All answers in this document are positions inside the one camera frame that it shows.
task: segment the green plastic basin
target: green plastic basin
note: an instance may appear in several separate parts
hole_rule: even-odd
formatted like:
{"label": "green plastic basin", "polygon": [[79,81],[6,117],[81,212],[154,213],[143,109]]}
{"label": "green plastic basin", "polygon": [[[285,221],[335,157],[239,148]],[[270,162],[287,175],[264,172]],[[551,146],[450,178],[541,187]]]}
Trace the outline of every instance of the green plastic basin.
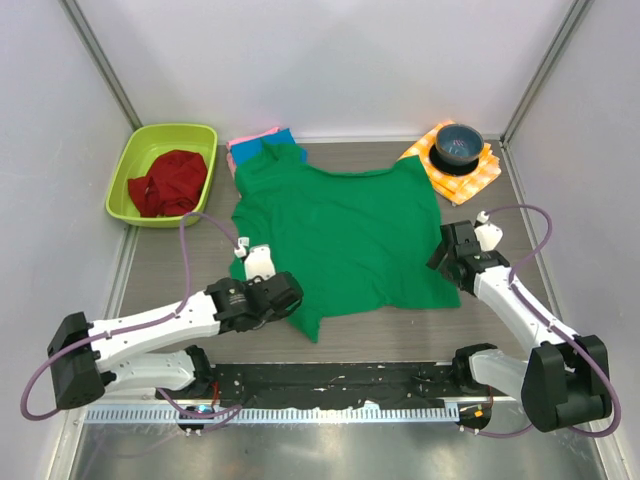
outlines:
{"label": "green plastic basin", "polygon": [[[112,217],[139,227],[178,227],[182,217],[141,217],[129,197],[127,180],[146,175],[155,159],[171,150],[198,152],[204,158],[208,172],[200,201],[193,211],[202,212],[211,190],[217,146],[218,134],[206,125],[164,123],[136,130],[127,142],[111,179],[106,201],[107,212]],[[198,220],[198,217],[190,217],[187,219],[187,225],[193,225]]]}

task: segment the green cloth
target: green cloth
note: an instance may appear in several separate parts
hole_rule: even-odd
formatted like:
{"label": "green cloth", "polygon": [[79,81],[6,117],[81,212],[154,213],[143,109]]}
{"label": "green cloth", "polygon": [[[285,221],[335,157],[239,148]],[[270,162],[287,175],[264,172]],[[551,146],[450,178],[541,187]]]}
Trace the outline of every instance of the green cloth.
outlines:
{"label": "green cloth", "polygon": [[[386,170],[333,173],[300,162],[297,145],[268,145],[238,166],[233,213],[251,246],[268,244],[276,271],[304,297],[289,321],[318,341],[323,317],[400,308],[459,307],[456,288],[426,263],[440,210],[418,157]],[[236,259],[231,275],[245,280]]]}

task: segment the yellow and white checkered napkin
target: yellow and white checkered napkin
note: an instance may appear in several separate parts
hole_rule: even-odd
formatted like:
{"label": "yellow and white checkered napkin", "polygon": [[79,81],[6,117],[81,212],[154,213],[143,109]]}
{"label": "yellow and white checkered napkin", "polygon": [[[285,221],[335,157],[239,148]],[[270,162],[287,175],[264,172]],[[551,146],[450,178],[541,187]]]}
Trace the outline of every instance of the yellow and white checkered napkin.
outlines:
{"label": "yellow and white checkered napkin", "polygon": [[461,205],[498,178],[502,170],[500,170],[500,160],[493,155],[488,143],[484,144],[480,153],[478,168],[469,175],[454,177],[435,168],[429,160],[429,150],[436,141],[438,131],[451,123],[453,122],[449,121],[436,125],[433,130],[404,152],[399,160],[418,155],[429,179],[431,179],[434,190],[454,205]]}

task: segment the dark blue bowl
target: dark blue bowl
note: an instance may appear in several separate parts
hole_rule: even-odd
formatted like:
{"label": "dark blue bowl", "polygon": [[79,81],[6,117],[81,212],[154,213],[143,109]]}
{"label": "dark blue bowl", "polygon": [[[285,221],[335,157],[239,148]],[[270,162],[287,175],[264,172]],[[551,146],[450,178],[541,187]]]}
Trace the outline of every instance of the dark blue bowl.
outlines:
{"label": "dark blue bowl", "polygon": [[483,147],[482,135],[466,125],[447,125],[436,135],[438,155],[443,161],[457,167],[468,165],[477,159]]}

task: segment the gray wood tabletop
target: gray wood tabletop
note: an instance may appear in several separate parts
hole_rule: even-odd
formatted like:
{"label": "gray wood tabletop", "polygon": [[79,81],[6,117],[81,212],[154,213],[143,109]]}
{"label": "gray wood tabletop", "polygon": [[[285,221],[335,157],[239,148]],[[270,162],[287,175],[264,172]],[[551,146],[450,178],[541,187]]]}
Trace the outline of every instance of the gray wood tabletop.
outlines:
{"label": "gray wood tabletop", "polygon": [[[303,145],[309,162],[332,171],[367,171],[390,167],[410,146],[405,142],[312,143]],[[500,146],[492,144],[501,156]],[[215,176],[206,212],[233,229],[231,214],[238,192],[226,165],[226,148],[218,148]],[[480,210],[515,204],[507,169],[464,205],[453,207],[438,195],[442,220],[473,220]],[[505,232],[499,251],[513,264],[531,245],[522,215],[517,210],[496,214],[492,220]],[[208,222],[187,229],[194,291],[225,277],[233,249],[224,235]],[[543,303],[548,304],[535,262],[520,278]],[[121,315],[159,307],[180,300],[184,294],[184,267],[178,231],[143,229],[140,232]],[[525,358],[515,337],[484,304],[461,294],[462,307],[447,310],[379,310],[344,317],[325,318],[320,340],[311,343],[285,320],[247,333],[226,333],[213,338],[178,344],[204,348],[213,363],[268,362],[376,362],[451,360],[457,348],[481,342],[497,345],[505,353]]]}

